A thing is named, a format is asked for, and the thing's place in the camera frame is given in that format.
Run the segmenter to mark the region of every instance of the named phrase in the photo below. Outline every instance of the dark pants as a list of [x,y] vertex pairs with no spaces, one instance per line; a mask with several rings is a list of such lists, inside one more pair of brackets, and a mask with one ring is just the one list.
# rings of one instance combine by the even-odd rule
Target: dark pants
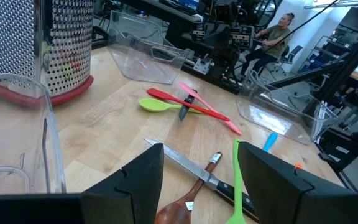
[[252,69],[255,70],[256,72],[258,72],[258,75],[260,75],[262,73],[263,69],[261,69],[261,68],[263,68],[265,65],[267,65],[268,63],[277,61],[277,58],[275,58],[269,54],[266,54],[262,49],[255,50],[255,51],[246,55],[247,61],[242,65],[242,68],[241,68],[242,75],[244,75],[246,73],[247,68],[249,66],[249,62],[253,61],[255,59],[259,59],[259,60],[255,63],[255,65]]

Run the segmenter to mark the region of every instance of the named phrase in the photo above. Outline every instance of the pink spatula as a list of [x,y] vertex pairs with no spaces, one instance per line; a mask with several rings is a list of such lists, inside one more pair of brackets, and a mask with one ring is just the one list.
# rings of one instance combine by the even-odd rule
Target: pink spatula
[[[214,110],[214,108],[212,108],[212,106],[210,106],[209,104],[207,104],[207,102],[205,102],[205,100],[202,99],[202,97],[200,97],[196,92],[194,92],[188,85],[186,85],[185,83],[181,82],[179,83],[180,87],[182,87],[188,94],[190,94],[191,96],[194,96],[197,100],[199,100],[200,102],[202,102],[208,109],[210,109],[211,111],[214,111],[215,113],[218,113],[216,110]],[[225,121],[225,123],[229,126],[229,128],[231,128],[235,133],[241,135],[241,131],[240,129],[238,129],[236,127],[236,125],[233,124],[233,122],[231,121]]]

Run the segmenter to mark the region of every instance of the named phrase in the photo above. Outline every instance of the orange object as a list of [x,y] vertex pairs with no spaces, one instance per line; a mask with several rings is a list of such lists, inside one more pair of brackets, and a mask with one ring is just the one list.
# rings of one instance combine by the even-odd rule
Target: orange object
[[295,168],[303,169],[303,166],[301,164],[295,164]]

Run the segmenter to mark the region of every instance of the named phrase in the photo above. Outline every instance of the red spatula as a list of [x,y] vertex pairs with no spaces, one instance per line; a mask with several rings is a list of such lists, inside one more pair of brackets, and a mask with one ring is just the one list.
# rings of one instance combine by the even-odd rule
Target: red spatula
[[160,99],[163,99],[163,100],[172,100],[172,101],[175,101],[177,103],[181,103],[185,106],[188,106],[190,108],[193,108],[195,110],[198,110],[200,112],[203,112],[204,114],[208,114],[214,118],[217,118],[217,119],[220,119],[222,121],[230,121],[229,118],[219,114],[219,113],[216,113],[214,111],[210,111],[210,110],[207,110],[207,109],[204,109],[204,108],[201,108],[199,106],[195,106],[195,105],[192,105],[191,103],[187,103],[187,102],[184,102],[182,100],[179,100],[171,95],[169,95],[168,93],[164,93],[163,91],[160,91],[160,90],[156,90],[154,88],[150,88],[147,90],[147,93],[152,95],[152,96],[155,96],[155,97],[158,97]]

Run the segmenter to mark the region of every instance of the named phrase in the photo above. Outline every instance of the kitchen knife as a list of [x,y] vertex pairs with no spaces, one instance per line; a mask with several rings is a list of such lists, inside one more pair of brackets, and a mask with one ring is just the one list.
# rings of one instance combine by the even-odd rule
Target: kitchen knife
[[[193,103],[194,102],[194,96],[188,95],[187,98],[185,99],[185,102],[187,103]],[[183,121],[183,119],[185,119],[185,116],[187,114],[187,111],[189,110],[188,106],[182,105],[179,111],[179,119],[180,121]]]
[[[159,142],[154,140],[145,139],[149,144],[154,145]],[[184,155],[176,152],[170,147],[164,145],[164,154],[168,156],[170,159],[184,167],[186,170],[190,171],[193,175],[202,179],[205,184],[215,193],[217,193],[221,198],[223,198],[226,202],[234,205],[234,187],[220,181],[213,174],[205,171],[199,165],[195,164],[193,161],[187,159]],[[250,201],[248,195],[242,193],[242,212],[248,217],[252,218],[255,221],[258,221],[256,217],[254,206]]]

